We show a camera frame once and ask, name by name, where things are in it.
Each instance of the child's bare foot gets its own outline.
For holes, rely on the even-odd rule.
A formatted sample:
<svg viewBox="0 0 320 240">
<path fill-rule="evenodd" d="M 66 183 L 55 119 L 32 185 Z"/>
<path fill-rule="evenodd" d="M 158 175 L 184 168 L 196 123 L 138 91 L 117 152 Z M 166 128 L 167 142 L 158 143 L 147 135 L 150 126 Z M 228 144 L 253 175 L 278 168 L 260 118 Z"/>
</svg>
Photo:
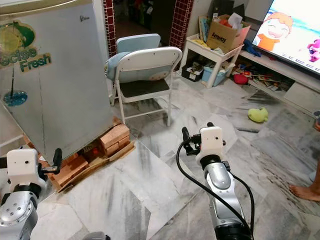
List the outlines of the child's bare foot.
<svg viewBox="0 0 320 240">
<path fill-rule="evenodd" d="M 289 185 L 289 189 L 299 198 L 320 202 L 320 192 L 311 187 Z"/>
</svg>

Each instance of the freshfresh sticker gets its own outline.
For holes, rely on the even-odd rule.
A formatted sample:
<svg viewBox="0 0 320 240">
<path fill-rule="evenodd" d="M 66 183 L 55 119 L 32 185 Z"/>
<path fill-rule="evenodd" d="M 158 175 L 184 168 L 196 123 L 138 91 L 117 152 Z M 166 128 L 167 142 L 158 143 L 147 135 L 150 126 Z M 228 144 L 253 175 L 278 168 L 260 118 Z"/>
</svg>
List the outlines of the freshfresh sticker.
<svg viewBox="0 0 320 240">
<path fill-rule="evenodd" d="M 51 64 L 50 53 L 39 54 L 31 26 L 20 21 L 0 25 L 0 69 L 19 63 L 21 72 Z"/>
</svg>

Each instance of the white folding chair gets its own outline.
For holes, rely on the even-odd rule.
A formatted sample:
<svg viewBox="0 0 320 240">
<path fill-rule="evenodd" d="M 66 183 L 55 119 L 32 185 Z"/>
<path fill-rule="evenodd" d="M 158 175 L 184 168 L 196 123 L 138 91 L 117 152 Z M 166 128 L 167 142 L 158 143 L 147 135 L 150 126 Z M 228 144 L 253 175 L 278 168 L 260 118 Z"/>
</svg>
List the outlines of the white folding chair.
<svg viewBox="0 0 320 240">
<path fill-rule="evenodd" d="M 168 46 L 133 51 L 121 58 L 115 71 L 111 105 L 115 104 L 115 97 L 118 94 L 124 124 L 126 119 L 165 111 L 165 109 L 125 116 L 123 103 L 168 95 L 167 125 L 170 126 L 172 78 L 181 57 L 182 52 L 179 48 Z"/>
</svg>

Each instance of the refrigerator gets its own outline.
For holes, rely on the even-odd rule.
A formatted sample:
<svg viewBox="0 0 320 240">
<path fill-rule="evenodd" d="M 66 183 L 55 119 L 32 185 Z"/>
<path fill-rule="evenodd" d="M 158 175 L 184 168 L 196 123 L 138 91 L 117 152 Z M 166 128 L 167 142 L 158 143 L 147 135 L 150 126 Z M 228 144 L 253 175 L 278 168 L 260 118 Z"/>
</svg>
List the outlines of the refrigerator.
<svg viewBox="0 0 320 240">
<path fill-rule="evenodd" d="M 102 19 L 92 0 L 0 0 L 0 107 L 51 164 L 112 126 Z"/>
</svg>

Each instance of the tv stand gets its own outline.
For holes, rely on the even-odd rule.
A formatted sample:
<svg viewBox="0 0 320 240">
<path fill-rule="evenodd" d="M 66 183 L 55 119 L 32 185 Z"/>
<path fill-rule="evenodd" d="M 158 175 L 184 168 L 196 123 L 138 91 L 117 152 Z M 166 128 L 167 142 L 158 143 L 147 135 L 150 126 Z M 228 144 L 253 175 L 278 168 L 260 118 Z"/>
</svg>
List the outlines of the tv stand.
<svg viewBox="0 0 320 240">
<path fill-rule="evenodd" d="M 263 83 L 255 83 L 254 81 L 250 80 L 249 83 L 252 86 L 312 117 L 313 112 L 320 109 L 320 76 L 317 79 L 281 61 L 271 60 L 266 55 L 262 55 L 261 57 L 253 56 L 251 53 L 242 50 L 240 52 L 240 56 L 265 66 L 295 81 L 295 83 L 287 92 L 272 91 Z"/>
</svg>

